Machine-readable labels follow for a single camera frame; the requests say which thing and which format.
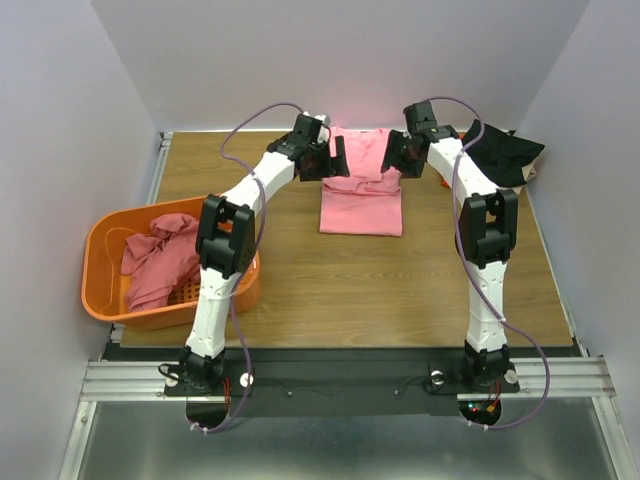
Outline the light pink t shirt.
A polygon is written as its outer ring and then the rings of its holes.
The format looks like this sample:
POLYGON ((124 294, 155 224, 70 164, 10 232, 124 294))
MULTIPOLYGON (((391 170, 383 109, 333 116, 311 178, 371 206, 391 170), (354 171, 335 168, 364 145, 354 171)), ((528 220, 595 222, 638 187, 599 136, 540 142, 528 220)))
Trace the light pink t shirt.
POLYGON ((319 231, 325 234, 400 237, 403 234, 400 173, 381 170, 389 131, 331 129, 344 138, 348 177, 322 185, 319 231))

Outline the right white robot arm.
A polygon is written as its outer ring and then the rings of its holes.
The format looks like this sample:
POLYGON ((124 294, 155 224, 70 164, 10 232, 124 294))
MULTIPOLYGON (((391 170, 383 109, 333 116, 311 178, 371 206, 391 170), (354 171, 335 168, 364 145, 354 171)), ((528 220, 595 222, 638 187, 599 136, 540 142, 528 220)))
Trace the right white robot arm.
POLYGON ((389 133, 381 171, 419 178, 429 165, 452 192, 454 240, 469 281, 469 326, 459 378, 482 390, 509 369, 504 332, 504 276, 516 243, 518 195, 491 181, 450 125, 440 125, 430 101, 404 108, 406 130, 389 133))

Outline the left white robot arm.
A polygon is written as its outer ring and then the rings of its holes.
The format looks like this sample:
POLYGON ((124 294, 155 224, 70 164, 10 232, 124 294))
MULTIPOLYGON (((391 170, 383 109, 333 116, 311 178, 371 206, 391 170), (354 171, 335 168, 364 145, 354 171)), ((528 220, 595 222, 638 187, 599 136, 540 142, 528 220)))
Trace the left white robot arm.
POLYGON ((257 165, 221 195, 202 205, 195 250, 200 290, 195 318, 176 376, 199 393, 215 392, 222 382, 227 315, 239 280, 252 264, 268 201, 284 186, 347 177, 344 138, 331 138, 326 115, 299 114, 292 130, 270 143, 257 165))

